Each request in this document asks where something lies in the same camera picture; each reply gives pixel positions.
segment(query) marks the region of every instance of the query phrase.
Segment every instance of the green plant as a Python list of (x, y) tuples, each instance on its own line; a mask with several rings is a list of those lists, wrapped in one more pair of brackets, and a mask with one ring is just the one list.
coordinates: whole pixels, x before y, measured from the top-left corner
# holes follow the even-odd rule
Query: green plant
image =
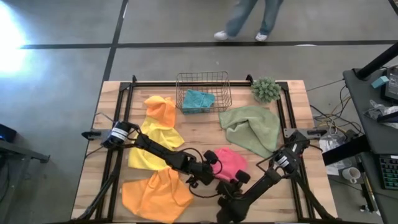
[(260, 78), (251, 86), (254, 99), (258, 102), (269, 103), (280, 99), (280, 85), (272, 78)]

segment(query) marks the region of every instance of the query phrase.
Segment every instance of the person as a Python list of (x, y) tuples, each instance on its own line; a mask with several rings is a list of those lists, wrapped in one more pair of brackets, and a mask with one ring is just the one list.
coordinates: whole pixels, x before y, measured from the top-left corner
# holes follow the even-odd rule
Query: person
[[(257, 33), (256, 41), (265, 41), (275, 25), (279, 7), (284, 0), (265, 0), (266, 9), (262, 18), (260, 31)], [(237, 36), (244, 22), (249, 17), (257, 0), (239, 0), (234, 6), (233, 15), (226, 24), (226, 29), (214, 34), (216, 40), (231, 40)]]

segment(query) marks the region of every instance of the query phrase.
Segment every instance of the white sneaker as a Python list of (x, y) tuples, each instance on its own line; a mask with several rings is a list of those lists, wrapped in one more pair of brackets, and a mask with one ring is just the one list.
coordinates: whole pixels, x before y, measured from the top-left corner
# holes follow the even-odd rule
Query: white sneaker
[(267, 35), (258, 33), (256, 36), (256, 41), (265, 41), (268, 38)]
[(214, 39), (216, 40), (232, 40), (232, 37), (228, 37), (225, 31), (219, 31), (214, 34)]

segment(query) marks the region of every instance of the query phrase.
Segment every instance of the concrete floor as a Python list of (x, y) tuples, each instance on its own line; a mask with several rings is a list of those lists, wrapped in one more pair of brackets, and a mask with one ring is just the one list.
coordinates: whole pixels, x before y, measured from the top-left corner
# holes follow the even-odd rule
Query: concrete floor
[[(51, 154), (32, 162), (17, 194), (10, 223), (68, 220), (80, 178), (109, 49), (14, 50), (21, 44), (109, 44), (122, 0), (0, 1), (0, 123), (18, 130), (20, 145)], [(222, 29), (231, 1), (130, 0), (119, 43), (208, 42)], [(252, 41), (262, 17), (258, 2), (240, 41)], [(285, 0), (270, 41), (398, 39), (398, 17), (387, 0)], [(117, 49), (110, 80), (174, 80), (179, 72), (226, 70), (302, 79), (307, 89), (342, 79), (388, 45), (319, 47), (204, 47)], [(311, 104), (329, 112), (343, 82), (308, 92)], [(358, 121), (352, 103), (343, 117)], [(331, 182), (339, 217), (382, 223), (362, 213), (360, 192)]]

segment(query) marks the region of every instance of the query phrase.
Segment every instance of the mug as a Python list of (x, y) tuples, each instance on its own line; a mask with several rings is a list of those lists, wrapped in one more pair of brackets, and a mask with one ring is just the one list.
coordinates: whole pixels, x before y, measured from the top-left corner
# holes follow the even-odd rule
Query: mug
[(343, 177), (349, 180), (352, 184), (356, 184), (356, 179), (361, 177), (361, 172), (355, 167), (350, 167), (343, 170), (342, 174)]

